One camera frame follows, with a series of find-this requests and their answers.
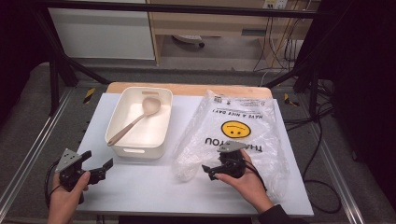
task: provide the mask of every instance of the hand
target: hand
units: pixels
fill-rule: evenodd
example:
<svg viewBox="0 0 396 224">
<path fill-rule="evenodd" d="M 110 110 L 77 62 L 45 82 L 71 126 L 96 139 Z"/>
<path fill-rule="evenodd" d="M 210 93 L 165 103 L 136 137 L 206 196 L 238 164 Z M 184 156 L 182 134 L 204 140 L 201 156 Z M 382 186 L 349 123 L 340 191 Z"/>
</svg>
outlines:
<svg viewBox="0 0 396 224">
<path fill-rule="evenodd" d="M 91 173 L 85 172 L 78 180 L 75 187 L 69 192 L 64 189 L 59 180 L 59 174 L 55 174 L 52 181 L 52 192 L 49 205 L 48 223 L 66 224 L 71 223 L 78 206 L 78 200 L 83 190 L 87 190 Z"/>
<path fill-rule="evenodd" d="M 251 163 L 251 158 L 244 149 L 241 149 L 241 153 L 245 161 Z M 260 179 L 248 168 L 246 168 L 245 174 L 240 178 L 233 178 L 226 174 L 216 174 L 215 177 L 238 190 L 245 200 L 253 205 L 259 214 L 274 206 L 268 198 Z"/>
</svg>

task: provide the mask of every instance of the yellow smiley face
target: yellow smiley face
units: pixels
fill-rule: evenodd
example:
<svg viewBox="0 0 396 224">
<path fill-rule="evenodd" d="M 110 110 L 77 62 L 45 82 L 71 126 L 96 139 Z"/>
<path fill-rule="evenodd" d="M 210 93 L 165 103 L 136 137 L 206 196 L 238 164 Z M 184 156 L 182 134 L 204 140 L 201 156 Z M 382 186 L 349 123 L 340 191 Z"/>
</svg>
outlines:
<svg viewBox="0 0 396 224">
<path fill-rule="evenodd" d="M 221 125 L 221 130 L 227 137 L 242 138 L 250 135 L 250 128 L 237 120 L 230 120 Z"/>
</svg>

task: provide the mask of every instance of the cabinet door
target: cabinet door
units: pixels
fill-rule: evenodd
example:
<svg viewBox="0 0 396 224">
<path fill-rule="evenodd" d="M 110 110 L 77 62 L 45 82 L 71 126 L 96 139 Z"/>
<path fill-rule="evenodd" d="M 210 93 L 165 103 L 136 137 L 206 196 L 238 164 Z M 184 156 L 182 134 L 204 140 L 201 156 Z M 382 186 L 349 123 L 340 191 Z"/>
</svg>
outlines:
<svg viewBox="0 0 396 224">
<path fill-rule="evenodd" d="M 62 8 L 51 8 L 49 12 L 70 57 L 154 60 L 147 12 Z"/>
</svg>

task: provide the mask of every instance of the clear plastic bag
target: clear plastic bag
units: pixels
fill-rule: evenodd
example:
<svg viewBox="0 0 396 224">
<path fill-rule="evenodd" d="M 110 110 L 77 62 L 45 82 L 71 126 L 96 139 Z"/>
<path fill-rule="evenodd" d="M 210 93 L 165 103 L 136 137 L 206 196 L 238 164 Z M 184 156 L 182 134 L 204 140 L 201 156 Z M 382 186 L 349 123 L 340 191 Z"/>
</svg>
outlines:
<svg viewBox="0 0 396 224">
<path fill-rule="evenodd" d="M 208 91 L 174 151 L 173 172 L 189 181 L 201 165 L 219 166 L 217 149 L 234 140 L 249 145 L 247 154 L 258 169 L 268 196 L 280 199 L 286 192 L 289 166 L 276 128 L 274 99 L 217 95 Z"/>
</svg>

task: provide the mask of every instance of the white plastic bin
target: white plastic bin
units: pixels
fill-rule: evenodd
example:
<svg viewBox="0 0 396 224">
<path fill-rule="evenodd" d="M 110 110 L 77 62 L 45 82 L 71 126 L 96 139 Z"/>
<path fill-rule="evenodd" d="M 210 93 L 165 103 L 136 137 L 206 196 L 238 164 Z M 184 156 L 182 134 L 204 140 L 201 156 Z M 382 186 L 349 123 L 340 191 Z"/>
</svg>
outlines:
<svg viewBox="0 0 396 224">
<path fill-rule="evenodd" d="M 117 132 L 143 114 L 142 102 L 146 97 L 161 101 L 156 114 L 142 118 L 112 146 L 121 157 L 158 159 L 164 153 L 163 142 L 168 130 L 173 94 L 167 89 L 131 87 L 122 93 L 106 131 L 106 142 Z"/>
</svg>

